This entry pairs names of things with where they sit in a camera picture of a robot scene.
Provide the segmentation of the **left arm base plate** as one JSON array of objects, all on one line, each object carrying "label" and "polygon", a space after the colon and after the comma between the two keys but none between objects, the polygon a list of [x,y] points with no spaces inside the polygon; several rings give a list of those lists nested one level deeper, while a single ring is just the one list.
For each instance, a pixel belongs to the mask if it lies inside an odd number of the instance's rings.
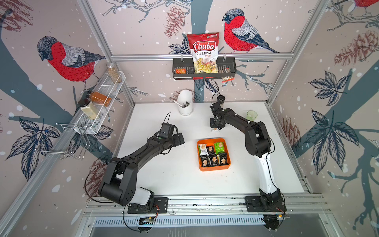
[{"label": "left arm base plate", "polygon": [[130,203],[128,206],[128,214],[161,214],[167,213],[168,208],[168,198],[159,197],[150,199],[146,205],[140,205],[136,203]]}]

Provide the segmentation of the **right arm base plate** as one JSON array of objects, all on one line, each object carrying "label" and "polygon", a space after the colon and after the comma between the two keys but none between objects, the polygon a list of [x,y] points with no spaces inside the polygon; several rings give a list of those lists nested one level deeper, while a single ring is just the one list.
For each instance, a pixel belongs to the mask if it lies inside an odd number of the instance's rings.
[{"label": "right arm base plate", "polygon": [[248,212],[286,212],[287,207],[284,199],[268,198],[262,199],[261,196],[246,196],[244,198]]}]

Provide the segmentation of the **green cookie packet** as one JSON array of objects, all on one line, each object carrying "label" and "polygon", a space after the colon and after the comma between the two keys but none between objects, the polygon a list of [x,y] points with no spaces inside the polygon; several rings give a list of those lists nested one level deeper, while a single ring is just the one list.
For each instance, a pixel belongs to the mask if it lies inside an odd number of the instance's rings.
[{"label": "green cookie packet", "polygon": [[223,142],[217,142],[214,144],[214,148],[215,148],[215,153],[216,154],[219,154],[219,153],[225,153],[225,145]]}]

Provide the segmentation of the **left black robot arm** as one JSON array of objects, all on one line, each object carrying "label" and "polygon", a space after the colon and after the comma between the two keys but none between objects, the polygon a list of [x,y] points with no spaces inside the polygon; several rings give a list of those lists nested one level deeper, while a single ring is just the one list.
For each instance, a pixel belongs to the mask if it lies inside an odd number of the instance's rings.
[{"label": "left black robot arm", "polygon": [[152,191],[137,187],[139,170],[152,158],[164,151],[185,143],[182,133],[167,138],[153,136],[134,153],[123,158],[113,158],[100,183],[98,194],[121,206],[131,204],[150,205]]}]

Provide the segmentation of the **orange storage box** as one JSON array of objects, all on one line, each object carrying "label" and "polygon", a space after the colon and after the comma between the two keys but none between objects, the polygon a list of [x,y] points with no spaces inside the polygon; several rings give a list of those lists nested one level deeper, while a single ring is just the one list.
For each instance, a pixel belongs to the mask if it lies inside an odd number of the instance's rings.
[{"label": "orange storage box", "polygon": [[231,166],[229,151],[223,138],[199,140],[197,154],[202,172],[224,170]]}]

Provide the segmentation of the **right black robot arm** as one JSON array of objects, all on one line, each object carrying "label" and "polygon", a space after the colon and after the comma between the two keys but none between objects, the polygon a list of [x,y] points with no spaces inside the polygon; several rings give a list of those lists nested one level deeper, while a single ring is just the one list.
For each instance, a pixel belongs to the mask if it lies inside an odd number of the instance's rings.
[{"label": "right black robot arm", "polygon": [[222,129],[227,124],[235,127],[244,134],[245,148],[254,156],[258,164],[260,176],[259,207],[264,211],[286,211],[285,197],[277,187],[271,163],[271,148],[275,145],[268,134],[263,122],[253,122],[235,113],[232,109],[223,109],[218,104],[212,104],[210,109],[213,118],[210,119],[211,128]]}]

